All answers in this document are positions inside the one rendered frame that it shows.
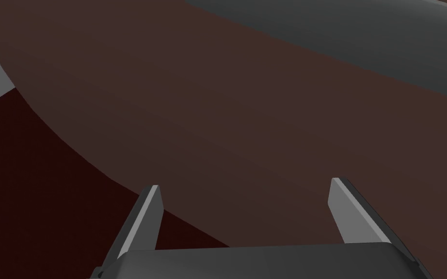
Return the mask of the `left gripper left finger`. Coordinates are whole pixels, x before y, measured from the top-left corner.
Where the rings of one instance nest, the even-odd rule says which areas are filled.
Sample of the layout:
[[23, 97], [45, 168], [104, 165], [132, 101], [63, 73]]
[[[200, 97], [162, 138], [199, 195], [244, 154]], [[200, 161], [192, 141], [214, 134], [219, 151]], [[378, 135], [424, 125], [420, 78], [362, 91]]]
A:
[[164, 213], [160, 186], [145, 187], [114, 240], [102, 268], [128, 251], [155, 250]]

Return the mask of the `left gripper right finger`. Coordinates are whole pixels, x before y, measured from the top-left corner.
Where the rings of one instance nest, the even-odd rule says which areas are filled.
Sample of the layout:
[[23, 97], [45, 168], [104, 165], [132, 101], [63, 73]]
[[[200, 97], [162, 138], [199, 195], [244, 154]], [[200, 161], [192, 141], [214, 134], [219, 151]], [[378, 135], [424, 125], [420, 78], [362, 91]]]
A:
[[347, 178], [331, 179], [327, 203], [344, 243], [390, 243], [408, 259], [415, 259]]

